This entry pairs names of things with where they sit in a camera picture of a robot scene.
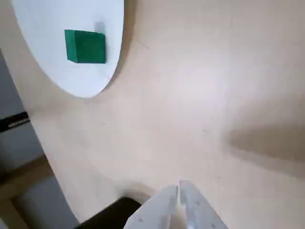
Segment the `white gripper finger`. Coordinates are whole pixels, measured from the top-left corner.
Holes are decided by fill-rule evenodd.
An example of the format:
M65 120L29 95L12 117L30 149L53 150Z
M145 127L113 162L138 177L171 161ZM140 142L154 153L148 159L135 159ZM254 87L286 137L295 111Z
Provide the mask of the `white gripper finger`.
M226 229L227 226L191 181L180 181L180 203L188 229Z
M128 218L124 228L168 229L171 215L176 211L178 191L177 185L163 188Z

